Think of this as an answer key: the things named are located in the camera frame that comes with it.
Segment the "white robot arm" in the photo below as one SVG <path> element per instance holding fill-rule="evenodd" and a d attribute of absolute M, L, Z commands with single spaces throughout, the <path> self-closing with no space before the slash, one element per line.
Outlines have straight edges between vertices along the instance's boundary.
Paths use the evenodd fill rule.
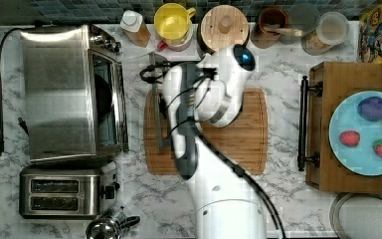
<path fill-rule="evenodd" d="M 255 66 L 251 51 L 236 44 L 197 64 L 179 64 L 162 80 L 174 162 L 194 203 L 197 239 L 267 238 L 257 186 L 200 126 L 225 127 L 237 119 Z"/>

